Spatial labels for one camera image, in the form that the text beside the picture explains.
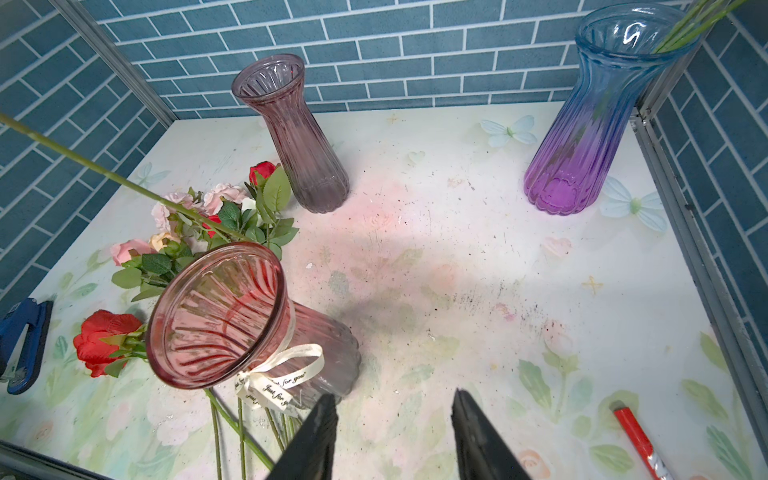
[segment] white table surface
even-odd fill
[[[616,391],[637,399],[638,420],[675,478],[768,478],[729,373],[716,350],[702,348],[702,334],[713,334],[673,232],[634,215],[602,216],[604,196],[569,217],[537,211],[521,182],[538,143],[492,148],[479,127],[530,114],[540,142],[560,105],[316,116],[352,193],[331,214],[291,203],[286,215],[301,231],[283,265],[295,301],[346,323],[360,341],[362,371],[338,407],[334,478],[457,478],[449,418],[457,387],[537,480],[649,478],[598,408]],[[131,179],[159,194],[207,190],[246,180],[264,160],[277,155],[260,118],[178,121]],[[655,190],[629,127],[610,175],[633,196]],[[142,362],[119,379],[92,379],[71,344],[95,310],[151,311],[151,300],[130,304],[135,292],[110,283],[117,267],[104,249],[153,234],[153,203],[122,187],[33,293],[57,296],[45,360],[28,392],[0,392],[0,439],[118,480],[215,478],[201,391],[167,387]],[[578,371],[563,378],[549,366],[545,342],[578,355]],[[537,369],[549,388],[536,390],[538,402],[521,381]],[[230,382],[217,388],[234,406]],[[249,423],[276,458],[263,413]],[[224,429],[225,473],[239,478],[237,437]],[[738,452],[741,470],[718,458],[714,432]],[[264,476],[251,455],[249,477]]]

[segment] blue stapler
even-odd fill
[[[8,382],[11,395],[25,392],[38,378],[52,307],[51,301],[38,305],[27,298],[0,320],[0,382]]]

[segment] vase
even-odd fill
[[[598,198],[637,98],[696,43],[652,53],[683,16],[630,3],[584,17],[576,34],[578,81],[525,172],[525,194],[536,208],[570,215]]]
[[[349,178],[304,101],[301,58],[274,55],[249,65],[232,93],[264,117],[299,204],[315,214],[341,206]]]
[[[180,389],[214,386],[295,346],[319,345],[325,366],[290,388],[298,409],[311,409],[324,393],[341,399],[359,373],[349,327],[292,302],[280,262],[256,243],[229,243],[182,270],[157,301],[146,339],[154,372]],[[313,360],[291,358],[268,375],[285,376]]]

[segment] red pen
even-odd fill
[[[645,466],[648,467],[650,476],[654,480],[674,480],[672,474],[664,466],[661,457],[654,451],[654,446],[650,443],[647,435],[643,432],[640,424],[637,423],[637,419],[634,418],[632,410],[622,402],[614,402],[611,404],[611,410],[616,415],[616,420],[619,421],[621,427],[627,433],[632,445],[634,445],[637,453],[643,458]]]

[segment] pink glass vase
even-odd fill
[[[283,268],[255,243],[230,243],[206,253],[165,289],[147,329],[147,356],[160,379],[180,389],[216,385],[264,363],[290,325],[291,300]],[[310,409],[324,393],[347,395],[359,374],[360,352],[349,327],[295,307],[296,330],[287,348],[316,343],[325,366],[293,387],[291,405]],[[314,359],[297,357],[271,369],[273,377],[295,372]]]
[[[264,116],[293,194],[302,207],[324,214],[349,195],[349,178],[304,101],[304,62],[274,55],[249,65],[232,93]]]

